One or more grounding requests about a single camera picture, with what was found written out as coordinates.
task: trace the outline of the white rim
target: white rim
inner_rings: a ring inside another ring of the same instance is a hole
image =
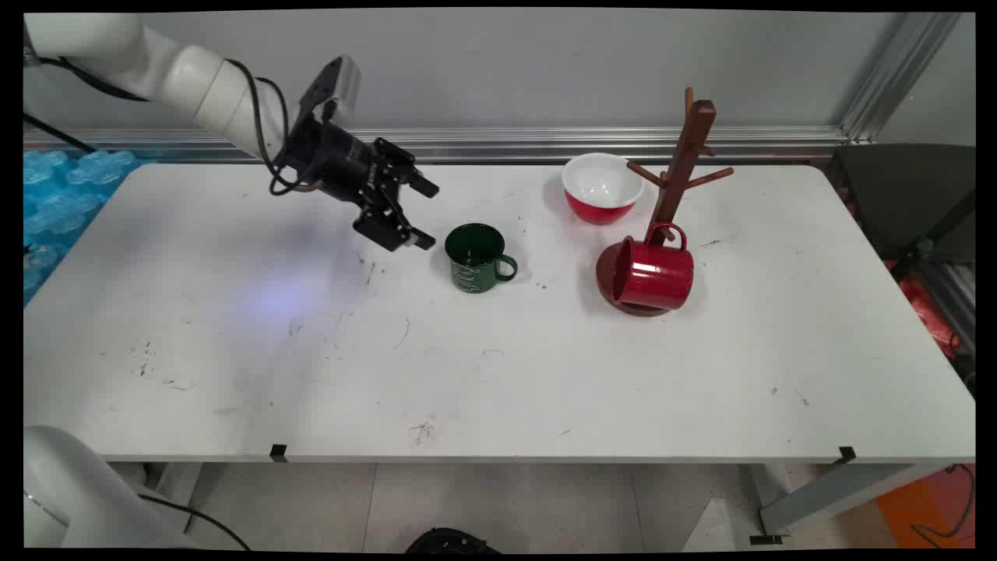
[[[564,187],[564,192],[565,193],[568,193],[569,195],[571,195],[576,200],[578,200],[578,201],[580,201],[582,203],[585,203],[586,205],[589,205],[590,207],[596,207],[597,209],[607,209],[607,210],[622,209],[623,207],[627,207],[627,206],[633,205],[644,194],[644,180],[643,180],[643,178],[637,178],[639,180],[639,183],[637,184],[639,186],[639,188],[637,189],[637,193],[635,193],[633,195],[633,197],[630,197],[629,199],[624,200],[622,203],[618,203],[616,205],[613,205],[612,207],[606,207],[606,206],[600,205],[598,203],[593,203],[593,202],[587,201],[583,197],[580,197],[578,194],[572,193],[571,189],[569,189],[568,186],[567,186],[568,181],[567,181],[567,177],[565,176],[565,174],[567,173],[568,168],[570,168],[576,162],[580,162],[580,161],[586,160],[586,159],[587,160],[591,160],[593,158],[597,158],[597,159],[609,158],[609,159],[612,159],[612,160],[615,160],[617,162],[622,163],[624,167],[626,167],[626,162],[627,162],[625,158],[620,158],[619,156],[616,156],[615,154],[606,154],[605,152],[589,152],[588,154],[582,154],[581,156],[576,156],[576,157],[572,158],[571,160],[569,160],[568,163],[564,164],[564,167],[561,168],[561,185]]]

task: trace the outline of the red mug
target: red mug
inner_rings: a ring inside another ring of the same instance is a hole
[[[659,228],[673,228],[682,238],[682,246],[652,246],[651,235]],[[613,303],[637,303],[661,309],[682,307],[692,290],[692,254],[686,251],[685,232],[674,224],[652,224],[644,242],[627,236],[613,264]]]

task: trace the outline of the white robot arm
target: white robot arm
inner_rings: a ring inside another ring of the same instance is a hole
[[[217,54],[182,46],[143,25],[137,14],[25,14],[40,56],[67,57],[105,81],[173,109],[260,157],[245,76]],[[353,100],[340,99],[340,108]],[[280,102],[259,88],[263,138],[272,159],[283,146]]]
[[[292,119],[287,114],[294,108],[287,111],[273,85],[252,80],[238,62],[176,43],[137,14],[37,13],[24,14],[24,22],[26,58],[66,57],[117,88],[172,108],[263,160],[273,181],[288,188],[274,192],[271,183],[272,194],[308,185],[353,203],[361,210],[354,230],[389,251],[435,243],[409,224],[398,203],[401,185],[426,197],[439,191],[415,168],[415,158],[384,139],[367,145],[332,123],[356,101],[360,72],[349,57],[322,70]],[[314,116],[319,107],[321,121]],[[297,171],[293,184],[279,177],[284,166]]]

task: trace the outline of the green mug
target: green mug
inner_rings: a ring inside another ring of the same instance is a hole
[[[505,239],[487,224],[456,227],[444,243],[450,258],[450,277],[464,292],[484,292],[499,281],[511,281],[519,267],[504,256]],[[499,262],[512,267],[512,275],[499,273]]]

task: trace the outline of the table surface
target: table surface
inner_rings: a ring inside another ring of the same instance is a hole
[[[25,425],[112,460],[975,457],[974,400],[820,171],[687,193],[695,283],[650,318],[594,274],[642,235],[650,184],[598,227],[558,166],[424,172],[440,194],[403,206],[439,242],[388,253],[355,207],[273,198],[260,166],[140,168],[25,308]],[[467,222],[503,233],[513,281],[452,286],[443,239]]]

